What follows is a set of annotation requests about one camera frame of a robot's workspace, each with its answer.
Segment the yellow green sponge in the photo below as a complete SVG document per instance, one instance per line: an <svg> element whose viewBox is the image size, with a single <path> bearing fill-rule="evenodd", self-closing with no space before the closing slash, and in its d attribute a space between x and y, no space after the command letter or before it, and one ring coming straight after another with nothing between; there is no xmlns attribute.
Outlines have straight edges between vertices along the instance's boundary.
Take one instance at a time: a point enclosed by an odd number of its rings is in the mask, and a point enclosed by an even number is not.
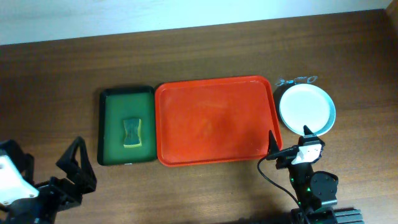
<svg viewBox="0 0 398 224"><path fill-rule="evenodd" d="M124 147L142 146L141 124L142 120L140 118L125 119L123 121L125 130Z"/></svg>

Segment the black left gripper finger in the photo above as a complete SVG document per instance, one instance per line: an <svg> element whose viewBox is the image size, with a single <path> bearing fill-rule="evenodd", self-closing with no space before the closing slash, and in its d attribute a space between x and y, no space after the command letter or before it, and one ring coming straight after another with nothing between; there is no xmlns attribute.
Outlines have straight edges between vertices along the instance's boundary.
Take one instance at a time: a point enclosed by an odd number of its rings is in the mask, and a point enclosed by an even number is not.
<svg viewBox="0 0 398 224"><path fill-rule="evenodd" d="M77 151L80 152L80 163L76 160ZM78 175L81 175L86 168L85 152L85 141L82 137L78 136L56 162L56 165L66 173L69 179L75 179Z"/></svg>
<svg viewBox="0 0 398 224"><path fill-rule="evenodd" d="M80 146L80 159L81 159L81 171L80 171L80 186L84 187L96 187L97 179L93 168L91 166L88 153L85 146Z"/></svg>

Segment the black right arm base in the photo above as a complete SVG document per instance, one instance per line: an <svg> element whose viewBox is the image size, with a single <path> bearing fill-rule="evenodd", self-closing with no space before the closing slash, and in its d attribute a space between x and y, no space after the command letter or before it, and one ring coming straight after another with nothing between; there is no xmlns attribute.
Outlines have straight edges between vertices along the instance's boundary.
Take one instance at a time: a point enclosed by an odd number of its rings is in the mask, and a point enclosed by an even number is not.
<svg viewBox="0 0 398 224"><path fill-rule="evenodd" d="M250 224L365 224L361 210L355 208L329 209L325 212L305 216L298 209L289 213L260 220L250 220Z"/></svg>

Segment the light blue plate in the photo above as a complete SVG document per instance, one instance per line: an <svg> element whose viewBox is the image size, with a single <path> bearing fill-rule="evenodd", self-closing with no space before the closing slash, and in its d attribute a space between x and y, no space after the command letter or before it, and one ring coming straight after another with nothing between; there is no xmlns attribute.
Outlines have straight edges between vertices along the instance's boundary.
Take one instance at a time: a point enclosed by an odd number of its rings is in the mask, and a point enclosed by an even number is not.
<svg viewBox="0 0 398 224"><path fill-rule="evenodd" d="M283 92L278 103L280 120L295 134L304 135L304 127L308 127L312 133L321 136L335 124L335 104L318 86L293 85Z"/></svg>

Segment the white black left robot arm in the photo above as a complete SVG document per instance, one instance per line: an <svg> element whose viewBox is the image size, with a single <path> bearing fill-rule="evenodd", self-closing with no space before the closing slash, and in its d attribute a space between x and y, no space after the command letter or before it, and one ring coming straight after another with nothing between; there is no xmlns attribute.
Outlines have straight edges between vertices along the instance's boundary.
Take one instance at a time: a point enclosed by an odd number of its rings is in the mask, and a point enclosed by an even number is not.
<svg viewBox="0 0 398 224"><path fill-rule="evenodd" d="M13 139L1 142L1 223L53 224L57 213L79 207L84 194L96 190L97 179L85 140L78 136L56 162L66 173L59 179L34 182L34 157Z"/></svg>

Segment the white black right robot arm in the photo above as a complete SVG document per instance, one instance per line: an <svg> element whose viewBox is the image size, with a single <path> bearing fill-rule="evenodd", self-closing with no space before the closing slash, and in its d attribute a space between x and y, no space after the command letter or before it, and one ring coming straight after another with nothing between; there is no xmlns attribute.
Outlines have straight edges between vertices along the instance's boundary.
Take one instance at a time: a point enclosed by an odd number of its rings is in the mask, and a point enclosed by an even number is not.
<svg viewBox="0 0 398 224"><path fill-rule="evenodd" d="M322 157L322 141L307 126L298 144L280 150L273 133L269 132L269 146L265 160L276 161L276 169L287 169L295 200L305 214L323 212L337 204L338 177L325 171L314 171L312 165Z"/></svg>

